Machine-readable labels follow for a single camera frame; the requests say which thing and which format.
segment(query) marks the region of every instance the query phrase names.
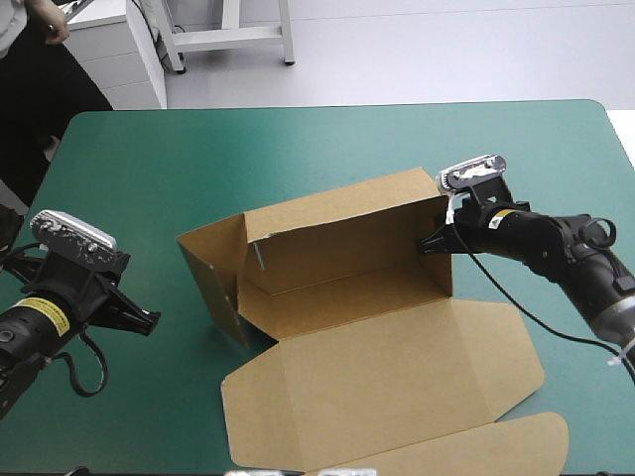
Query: gray floor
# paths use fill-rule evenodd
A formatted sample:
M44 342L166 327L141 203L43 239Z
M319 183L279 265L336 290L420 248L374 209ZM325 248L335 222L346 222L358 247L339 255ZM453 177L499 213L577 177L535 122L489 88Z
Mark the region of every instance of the gray floor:
M172 108L591 98L635 109L635 4L584 0L291 0L295 66L277 47L187 55ZM179 0L186 29L218 17ZM243 18L276 18L244 0Z

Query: black cable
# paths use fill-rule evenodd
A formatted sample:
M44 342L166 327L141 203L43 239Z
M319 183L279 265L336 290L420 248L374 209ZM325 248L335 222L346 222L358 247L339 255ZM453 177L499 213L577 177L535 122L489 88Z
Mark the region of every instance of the black cable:
M139 13L141 13L141 16L143 17L143 21L145 22L146 27L148 28L148 32L150 33L150 38L152 38L152 43L156 48L158 39L155 39L155 35L154 33L152 33L152 27L150 26L150 21L148 20L148 17L146 16L145 10L141 7L141 5L137 3L137 0L132 0L132 3L135 5L135 7L137 7L137 10L139 10Z
M150 25L150 20L148 20L148 17L146 16L145 10L143 9L141 5L139 5L139 3L137 3L137 0L132 0L132 3L135 5L135 7L137 7L137 10L139 10L139 13L141 13L143 21L146 24L146 28L148 28L148 33L150 34L150 38L152 38L152 44L155 47L155 52L157 53L157 57L159 58L159 63L161 64L161 68L165 72L173 72L172 69L164 63L164 59L166 58L168 54L164 54L162 57L159 56L158 47L159 47L160 36L157 35L157 38L155 38L154 33L152 33L152 26ZM183 28L181 25L175 25L175 28L180 28L183 33L186 32L186 29Z
M79 338L81 341L86 344L86 346L92 350L97 358L97 362L99 362L99 366L101 367L101 381L99 382L99 386L94 391L86 390L81 383L79 382L79 378L77 377L77 369L75 368L75 363L72 360L72 357L68 352L60 352L56 354L52 360L60 360L63 359L68 365L68 378L70 379L70 386L81 397L89 398L94 397L99 392L101 392L106 385L108 384L108 363L106 362L106 356L103 354L101 349L97 346L94 340L92 340L85 331L81 331L79 333Z
M491 275L491 273L489 271L487 271L487 268L485 268L485 266L483 266L483 264L480 262L480 260L478 258L476 258L476 256L474 256L474 253L471 251L469 246L467 246L467 244L460 237L460 235L458 234L458 230L456 229L456 225L454 223L452 223L452 229L454 231L454 235L456 236L456 239L458 240L460 245L465 250L465 253L467 253L469 255L469 257L474 262L474 264L480 269L480 271L483 272L483 274L492 283L492 285L494 285L498 291L500 291L507 299L509 299L509 301L512 304L514 304L518 308L518 310L520 310L523 314L525 314L527 317L532 319L534 322L536 322L538 325L540 325L543 329L545 329L546 331L548 331L551 334L554 334L555 336L559 337L560 339L570 340L571 342L577 342L579 344L587 344L587 345L593 345L595 347L600 347L600 348L606 350L607 352L610 352L615 357L619 356L619 352L617 350L615 350L614 348L612 348L611 346L609 346L609 345L607 345L607 344L605 344L603 342L600 342L599 340L592 340L592 339L584 339L582 337L575 337L575 336L568 335L568 334L565 334L563 332L560 332L558 330L555 330L552 327L548 326L542 319L540 319L539 317L537 317L536 315L531 313L523 305L521 305L517 300L515 300L500 285L500 283L498 283L498 281L496 281L496 279ZM635 371L633 370L633 367L632 367L631 363L626 358L622 359L622 363L624 364L624 368L628 372L628 375L630 375L631 380L633 381L633 384L635 385Z
M11 258L19 255L20 253L30 250L32 248L38 248L39 246L40 246L40 243L30 243L28 245L18 246L14 248L9 253L7 253L2 258L0 258L0 267L4 266Z

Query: white zip tie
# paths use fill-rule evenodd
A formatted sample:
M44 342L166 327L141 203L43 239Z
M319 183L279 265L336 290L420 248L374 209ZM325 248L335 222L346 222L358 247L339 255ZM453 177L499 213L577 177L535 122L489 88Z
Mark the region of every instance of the white zip tie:
M447 211L445 212L445 224L452 225L454 223L454 208L452 207L452 201L454 200L454 193L447 194Z
M260 265L260 269L265 271L265 261L262 259L262 255L260 254L260 247L258 246L258 242L254 241L254 250L256 251L256 257L258 258L258 264Z
M622 351L617 354L615 357L613 357L612 359L610 359L608 362L606 362L608 365L613 366L613 365L620 365L622 363L622 360L624 360L624 358L626 357L626 354L628 354L628 352L635 347L635 337L624 346L624 348L622 349Z

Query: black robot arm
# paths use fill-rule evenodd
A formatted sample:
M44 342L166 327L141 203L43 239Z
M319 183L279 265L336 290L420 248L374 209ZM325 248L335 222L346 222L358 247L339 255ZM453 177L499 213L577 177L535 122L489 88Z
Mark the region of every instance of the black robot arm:
M450 200L464 197L453 217L448 212L445 226L418 242L419 252L469 251L520 261L558 284L599 339L629 350L635 339L635 279L610 251L615 225L586 214L532 212L528 202L513 200L502 177L505 168L502 157L485 156L442 171L440 191ZM635 350L627 358L635 363Z
M148 335L160 314L148 312L124 296L118 285L130 256L114 238L65 213L45 210L32 220L35 246L45 258L16 248L0 266L18 278L26 297L0 313L0 418L11 410L41 370L53 360L69 366L76 393L92 397L107 382L105 357L85 333L89 325ZM94 352L102 367L97 390L78 381L71 357L61 349L76 335Z

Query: cardboard box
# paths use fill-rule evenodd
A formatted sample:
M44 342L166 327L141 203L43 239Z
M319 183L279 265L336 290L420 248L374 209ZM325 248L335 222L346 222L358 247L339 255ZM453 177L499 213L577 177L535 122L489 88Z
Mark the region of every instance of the cardboard box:
M554 414L493 423L543 383L510 305L451 297L449 256L415 239L445 197L407 171L248 211L180 237L217 324L279 343L222 385L241 466L558 475Z

